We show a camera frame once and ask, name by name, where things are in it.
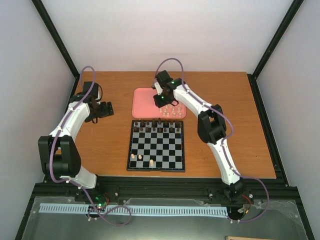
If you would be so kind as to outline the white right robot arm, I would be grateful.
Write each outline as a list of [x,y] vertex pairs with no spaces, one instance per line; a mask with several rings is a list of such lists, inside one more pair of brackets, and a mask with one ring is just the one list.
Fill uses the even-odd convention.
[[197,117],[197,134],[211,149],[225,184],[223,195],[234,202],[244,191],[244,183],[231,156],[227,141],[226,118],[220,105],[211,105],[181,79],[173,79],[166,70],[157,72],[152,86],[157,94],[153,99],[158,108],[182,103]]

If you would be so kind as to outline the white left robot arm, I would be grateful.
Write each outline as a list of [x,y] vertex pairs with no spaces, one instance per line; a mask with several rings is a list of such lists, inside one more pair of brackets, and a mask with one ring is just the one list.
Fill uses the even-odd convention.
[[92,201],[103,198],[104,188],[97,184],[97,175],[82,166],[75,141],[83,123],[96,124],[98,119],[114,115],[112,103],[101,101],[102,87],[86,81],[82,91],[73,95],[58,126],[38,139],[42,172],[56,182],[74,183],[85,188]]

